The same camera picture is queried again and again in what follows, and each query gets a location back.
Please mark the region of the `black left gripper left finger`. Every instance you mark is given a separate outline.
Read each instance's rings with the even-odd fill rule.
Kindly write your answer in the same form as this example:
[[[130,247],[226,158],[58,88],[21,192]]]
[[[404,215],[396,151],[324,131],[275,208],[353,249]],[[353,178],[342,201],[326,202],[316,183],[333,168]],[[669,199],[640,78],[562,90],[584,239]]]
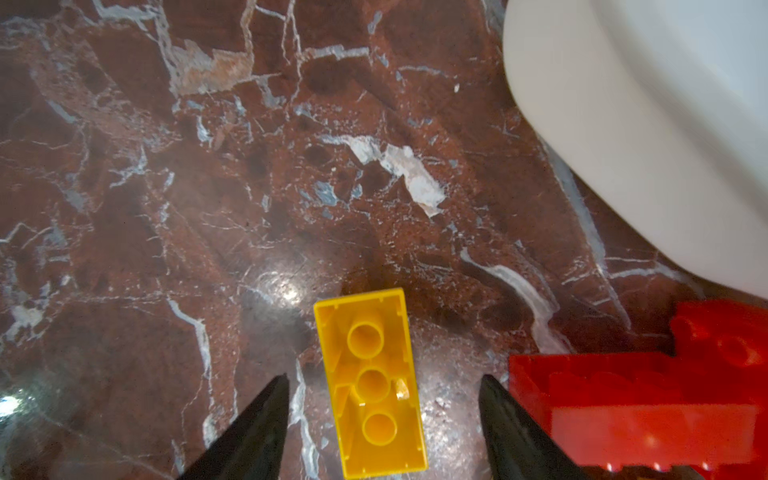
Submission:
[[[180,480],[277,479],[289,416],[289,379],[274,377]]]

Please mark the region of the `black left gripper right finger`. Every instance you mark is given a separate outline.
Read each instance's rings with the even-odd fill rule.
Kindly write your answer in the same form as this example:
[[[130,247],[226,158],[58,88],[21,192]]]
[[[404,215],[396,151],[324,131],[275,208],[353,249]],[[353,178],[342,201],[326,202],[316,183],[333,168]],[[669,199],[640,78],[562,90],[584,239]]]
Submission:
[[[588,475],[492,375],[480,383],[478,406],[495,479],[586,479]]]

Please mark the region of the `yellow long lego brick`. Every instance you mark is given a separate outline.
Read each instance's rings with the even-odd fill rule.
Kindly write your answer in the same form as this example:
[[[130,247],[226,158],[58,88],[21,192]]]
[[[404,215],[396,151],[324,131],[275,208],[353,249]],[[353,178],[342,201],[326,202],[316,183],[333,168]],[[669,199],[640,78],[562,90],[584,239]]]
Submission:
[[[322,300],[314,317],[344,477],[426,470],[403,290]]]

